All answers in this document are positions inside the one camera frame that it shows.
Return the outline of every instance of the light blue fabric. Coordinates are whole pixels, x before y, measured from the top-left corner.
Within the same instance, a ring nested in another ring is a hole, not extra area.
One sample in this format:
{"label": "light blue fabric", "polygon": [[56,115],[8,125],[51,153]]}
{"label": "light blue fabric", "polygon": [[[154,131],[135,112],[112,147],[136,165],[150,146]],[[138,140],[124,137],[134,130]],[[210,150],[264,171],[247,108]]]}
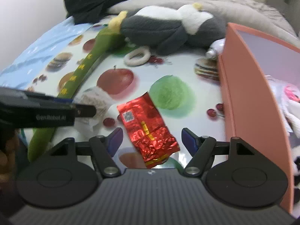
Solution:
{"label": "light blue fabric", "polygon": [[92,24],[74,25],[73,17],[56,25],[33,42],[12,65],[0,73],[0,86],[25,89],[49,61],[91,26]]}

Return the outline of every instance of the plastic wrapper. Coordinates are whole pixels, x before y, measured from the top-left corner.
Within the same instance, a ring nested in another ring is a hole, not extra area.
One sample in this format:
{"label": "plastic wrapper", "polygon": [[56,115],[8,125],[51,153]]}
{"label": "plastic wrapper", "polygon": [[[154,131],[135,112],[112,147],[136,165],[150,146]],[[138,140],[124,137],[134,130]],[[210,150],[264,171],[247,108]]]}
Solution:
{"label": "plastic wrapper", "polygon": [[148,93],[117,106],[117,109],[147,168],[166,162],[171,154],[180,150]]}
{"label": "plastic wrapper", "polygon": [[103,121],[105,114],[115,101],[98,86],[87,89],[80,98],[74,99],[75,103],[93,105],[96,107],[96,114],[92,118],[76,118],[74,128],[84,136],[91,138],[95,136],[94,127]]}

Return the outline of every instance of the stuffed animal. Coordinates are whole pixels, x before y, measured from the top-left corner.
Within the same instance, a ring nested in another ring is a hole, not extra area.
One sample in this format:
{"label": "stuffed animal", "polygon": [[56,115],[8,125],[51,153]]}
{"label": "stuffed animal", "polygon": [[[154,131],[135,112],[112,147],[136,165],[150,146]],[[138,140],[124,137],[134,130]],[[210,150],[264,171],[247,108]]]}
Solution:
{"label": "stuffed animal", "polygon": [[168,55],[185,43],[207,49],[225,37],[226,22],[221,16],[201,11],[201,5],[194,3],[178,10],[147,6],[134,12],[122,11],[108,28],[138,46],[149,46],[159,55]]}

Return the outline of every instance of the metal screw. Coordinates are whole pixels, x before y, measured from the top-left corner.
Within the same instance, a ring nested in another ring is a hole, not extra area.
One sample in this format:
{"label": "metal screw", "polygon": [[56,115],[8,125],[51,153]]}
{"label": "metal screw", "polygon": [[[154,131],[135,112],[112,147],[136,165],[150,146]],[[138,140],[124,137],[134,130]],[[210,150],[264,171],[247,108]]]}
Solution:
{"label": "metal screw", "polygon": [[195,166],[189,166],[185,169],[185,172],[187,174],[195,175],[195,174],[198,174],[200,172],[200,170],[199,170],[199,168],[197,168]]}
{"label": "metal screw", "polygon": [[104,168],[104,172],[108,175],[114,175],[118,172],[118,169],[114,166],[108,166]]}

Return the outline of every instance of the red foil wrapper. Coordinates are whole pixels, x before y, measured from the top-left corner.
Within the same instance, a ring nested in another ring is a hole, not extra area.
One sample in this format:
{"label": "red foil wrapper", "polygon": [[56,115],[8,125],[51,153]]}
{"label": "red foil wrapper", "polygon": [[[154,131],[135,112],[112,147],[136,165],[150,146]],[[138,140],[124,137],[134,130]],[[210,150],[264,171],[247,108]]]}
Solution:
{"label": "red foil wrapper", "polygon": [[180,150],[148,93],[117,106],[117,109],[147,168],[164,163],[171,154]]}

